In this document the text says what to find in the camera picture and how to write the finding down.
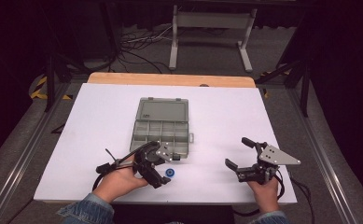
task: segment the wooden table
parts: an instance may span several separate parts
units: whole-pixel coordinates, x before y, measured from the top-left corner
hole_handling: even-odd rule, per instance
[[[92,73],[88,83],[123,85],[201,86],[255,88],[251,77],[219,77],[169,74]]]

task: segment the clear plastic organizer box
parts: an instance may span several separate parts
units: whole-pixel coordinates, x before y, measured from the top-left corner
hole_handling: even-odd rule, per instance
[[[130,151],[158,141],[185,159],[188,156],[188,100],[141,98],[133,128]]]

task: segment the blue bottle cap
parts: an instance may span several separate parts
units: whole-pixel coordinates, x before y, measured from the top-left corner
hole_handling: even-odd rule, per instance
[[[175,170],[170,169],[170,168],[166,170],[167,177],[172,177],[173,175],[175,175]]]

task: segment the denim sleeve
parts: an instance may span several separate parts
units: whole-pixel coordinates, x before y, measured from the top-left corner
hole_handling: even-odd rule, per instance
[[[90,193],[81,202],[69,204],[57,214],[65,217],[62,224],[112,224],[114,209],[110,204]]]
[[[265,213],[250,222],[250,224],[289,224],[286,214],[282,211],[274,211],[270,213]]]

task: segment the person's left hand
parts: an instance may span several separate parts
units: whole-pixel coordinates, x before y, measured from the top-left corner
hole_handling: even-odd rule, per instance
[[[132,155],[127,161],[133,161]],[[131,192],[134,189],[148,185],[144,178],[134,176],[133,168],[123,168],[106,175],[100,185],[93,191],[93,194],[108,203],[112,203],[116,198]]]

